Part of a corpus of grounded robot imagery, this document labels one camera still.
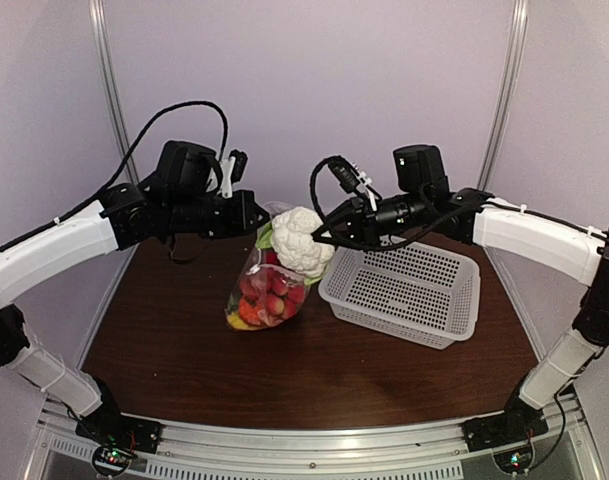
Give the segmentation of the clear dotted zip bag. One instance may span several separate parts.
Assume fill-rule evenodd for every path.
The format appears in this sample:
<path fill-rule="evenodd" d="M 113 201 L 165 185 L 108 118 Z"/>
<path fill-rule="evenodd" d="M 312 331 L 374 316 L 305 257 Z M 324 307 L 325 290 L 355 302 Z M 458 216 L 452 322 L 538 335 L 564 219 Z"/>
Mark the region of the clear dotted zip bag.
<path fill-rule="evenodd" d="M 227 323 L 236 331 L 271 329 L 295 317 L 335 253 L 313 239 L 322 226 L 315 211 L 281 202 L 264 209 L 268 222 L 257 231 L 225 308 Z"/>

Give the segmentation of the white cauliflower toy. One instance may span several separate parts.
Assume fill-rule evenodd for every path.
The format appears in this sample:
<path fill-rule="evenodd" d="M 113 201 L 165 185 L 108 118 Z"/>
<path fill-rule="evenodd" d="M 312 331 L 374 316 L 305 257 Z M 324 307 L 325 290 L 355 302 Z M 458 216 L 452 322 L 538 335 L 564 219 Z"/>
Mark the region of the white cauliflower toy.
<path fill-rule="evenodd" d="M 255 247 L 272 249 L 284 268 L 303 276 L 307 285 L 313 285 L 323 278 L 335 254 L 332 245 L 313 239 L 313 233 L 321 226 L 314 210 L 292 207 L 274 215 L 259 230 Z"/>

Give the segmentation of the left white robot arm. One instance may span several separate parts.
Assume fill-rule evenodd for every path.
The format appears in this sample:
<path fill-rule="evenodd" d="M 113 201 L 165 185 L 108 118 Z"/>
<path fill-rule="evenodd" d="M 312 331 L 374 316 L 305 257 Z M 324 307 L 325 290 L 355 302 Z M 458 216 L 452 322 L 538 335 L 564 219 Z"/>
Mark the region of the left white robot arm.
<path fill-rule="evenodd" d="M 90 429 L 105 443 L 121 442 L 128 424 L 108 389 L 30 339 L 15 302 L 74 266 L 152 238 L 172 249 L 181 234 L 215 240 L 254 232 L 268 214 L 252 191 L 233 188 L 247 161 L 239 150 L 218 158 L 208 147 L 169 141 L 156 169 L 139 184 L 107 187 L 69 217 L 0 246 L 0 367 L 89 417 Z"/>

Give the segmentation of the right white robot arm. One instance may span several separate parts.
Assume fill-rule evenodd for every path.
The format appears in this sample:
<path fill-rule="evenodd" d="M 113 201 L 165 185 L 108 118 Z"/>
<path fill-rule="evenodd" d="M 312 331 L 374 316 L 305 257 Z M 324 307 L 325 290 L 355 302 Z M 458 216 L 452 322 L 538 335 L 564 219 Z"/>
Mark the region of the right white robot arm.
<path fill-rule="evenodd" d="M 401 249 L 430 233 L 503 250 L 586 286 L 571 326 L 518 384 L 497 419 L 503 440 L 519 440 L 546 404 L 609 347 L 609 228 L 582 227 L 512 205 L 475 188 L 451 190 L 434 145 L 393 152 L 400 194 L 382 198 L 341 156 L 321 160 L 309 179 L 322 224 L 315 241 L 358 251 Z"/>

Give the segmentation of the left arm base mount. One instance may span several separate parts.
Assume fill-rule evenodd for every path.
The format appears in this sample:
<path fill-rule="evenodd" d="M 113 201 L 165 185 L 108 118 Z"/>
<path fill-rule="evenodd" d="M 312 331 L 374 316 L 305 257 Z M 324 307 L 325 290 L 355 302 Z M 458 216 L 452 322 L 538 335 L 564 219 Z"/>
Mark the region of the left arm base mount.
<path fill-rule="evenodd" d="M 82 418 L 72 410 L 67 414 L 76 424 L 75 434 L 96 444 L 90 463 L 101 478 L 115 478 L 133 467 L 143 466 L 141 454 L 155 454 L 158 450 L 160 422 L 120 415 L 116 425 L 106 426 Z"/>

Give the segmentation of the red lychee bunch toy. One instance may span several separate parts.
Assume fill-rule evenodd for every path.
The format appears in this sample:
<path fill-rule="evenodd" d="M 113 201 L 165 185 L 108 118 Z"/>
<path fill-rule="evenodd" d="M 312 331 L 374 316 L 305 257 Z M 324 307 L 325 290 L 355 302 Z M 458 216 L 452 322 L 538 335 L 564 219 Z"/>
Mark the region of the red lychee bunch toy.
<path fill-rule="evenodd" d="M 308 293 L 304 277 L 284 268 L 272 249 L 255 249 L 231 294 L 228 315 L 239 316 L 238 304 L 244 297 L 263 322 L 261 330 L 274 328 L 296 316 Z"/>

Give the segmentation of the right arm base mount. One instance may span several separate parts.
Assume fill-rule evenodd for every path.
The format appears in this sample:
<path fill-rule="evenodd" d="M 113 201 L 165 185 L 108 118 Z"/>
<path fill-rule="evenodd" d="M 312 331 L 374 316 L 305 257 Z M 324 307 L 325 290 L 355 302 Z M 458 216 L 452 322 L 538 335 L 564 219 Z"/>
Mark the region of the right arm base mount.
<path fill-rule="evenodd" d="M 519 413 L 504 412 L 469 419 L 462 431 L 469 452 L 490 450 L 501 472 L 518 475 L 534 464 L 533 440 L 549 428 L 542 418 L 527 421 Z"/>

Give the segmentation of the yellow lemon toy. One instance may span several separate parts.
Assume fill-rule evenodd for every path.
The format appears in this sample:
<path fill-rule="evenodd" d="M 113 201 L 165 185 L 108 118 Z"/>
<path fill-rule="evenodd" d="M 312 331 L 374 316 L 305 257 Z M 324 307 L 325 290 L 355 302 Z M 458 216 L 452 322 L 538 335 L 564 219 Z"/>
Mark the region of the yellow lemon toy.
<path fill-rule="evenodd" d="M 226 317 L 228 325 L 236 331 L 258 331 L 261 326 L 249 325 L 244 322 L 235 312 Z"/>

